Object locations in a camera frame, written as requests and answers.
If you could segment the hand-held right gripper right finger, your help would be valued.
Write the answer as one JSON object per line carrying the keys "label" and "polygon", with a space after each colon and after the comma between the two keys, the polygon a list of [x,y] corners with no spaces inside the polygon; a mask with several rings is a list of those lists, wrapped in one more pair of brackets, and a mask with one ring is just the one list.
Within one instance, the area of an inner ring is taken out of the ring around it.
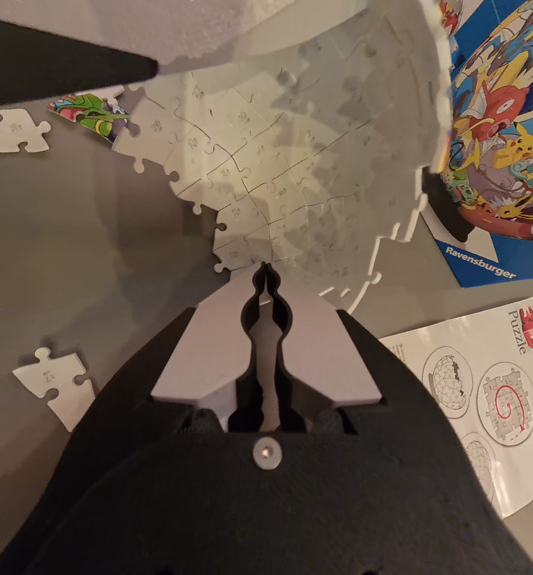
{"label": "hand-held right gripper right finger", "polygon": [[383,396],[340,313],[303,284],[267,264],[276,344],[275,390],[280,429],[306,432],[324,411],[380,404]]}

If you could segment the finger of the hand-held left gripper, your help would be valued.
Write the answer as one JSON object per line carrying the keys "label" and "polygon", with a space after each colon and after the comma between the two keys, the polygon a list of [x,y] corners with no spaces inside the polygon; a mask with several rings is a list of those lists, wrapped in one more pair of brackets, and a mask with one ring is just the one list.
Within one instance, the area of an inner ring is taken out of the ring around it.
{"label": "finger of the hand-held left gripper", "polygon": [[262,1],[0,1],[0,105],[154,77],[238,41]]}

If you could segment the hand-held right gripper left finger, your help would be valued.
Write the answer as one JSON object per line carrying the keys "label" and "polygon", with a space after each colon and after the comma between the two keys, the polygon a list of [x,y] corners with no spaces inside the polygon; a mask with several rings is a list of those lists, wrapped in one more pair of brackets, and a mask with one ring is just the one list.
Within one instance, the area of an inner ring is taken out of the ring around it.
{"label": "hand-held right gripper left finger", "polygon": [[195,308],[152,397],[213,411],[224,431],[256,397],[256,347],[250,330],[260,316],[267,265],[251,265]]}

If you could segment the partly built puzzle ball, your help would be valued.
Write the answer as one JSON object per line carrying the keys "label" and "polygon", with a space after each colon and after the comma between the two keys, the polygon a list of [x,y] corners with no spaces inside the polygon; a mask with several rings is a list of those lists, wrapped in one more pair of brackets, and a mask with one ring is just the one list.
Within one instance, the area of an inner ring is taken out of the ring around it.
{"label": "partly built puzzle ball", "polygon": [[381,240],[412,238],[452,120],[440,3],[361,4],[296,46],[133,85],[138,132],[112,145],[216,212],[215,271],[270,262],[349,313]]}

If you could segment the colourful puzzle piece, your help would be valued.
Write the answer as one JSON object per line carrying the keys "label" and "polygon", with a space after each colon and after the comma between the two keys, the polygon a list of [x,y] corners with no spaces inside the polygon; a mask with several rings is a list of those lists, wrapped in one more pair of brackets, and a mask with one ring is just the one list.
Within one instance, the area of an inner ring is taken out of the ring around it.
{"label": "colourful puzzle piece", "polygon": [[101,136],[113,144],[118,132],[124,128],[129,113],[118,105],[92,93],[68,94],[47,104],[47,110]]}

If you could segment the blue puzzle box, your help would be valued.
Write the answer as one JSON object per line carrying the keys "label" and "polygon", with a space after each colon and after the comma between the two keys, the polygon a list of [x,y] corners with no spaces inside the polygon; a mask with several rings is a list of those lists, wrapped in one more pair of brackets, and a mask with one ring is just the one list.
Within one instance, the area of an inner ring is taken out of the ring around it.
{"label": "blue puzzle box", "polygon": [[453,125],[422,216],[462,288],[533,279],[533,1],[437,1]]}

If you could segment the white instruction leaflet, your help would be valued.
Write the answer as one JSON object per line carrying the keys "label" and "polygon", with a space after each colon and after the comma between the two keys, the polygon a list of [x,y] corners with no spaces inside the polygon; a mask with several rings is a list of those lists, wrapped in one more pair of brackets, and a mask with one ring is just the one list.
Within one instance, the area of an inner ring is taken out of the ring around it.
{"label": "white instruction leaflet", "polygon": [[381,338],[421,380],[504,519],[533,501],[533,298]]}

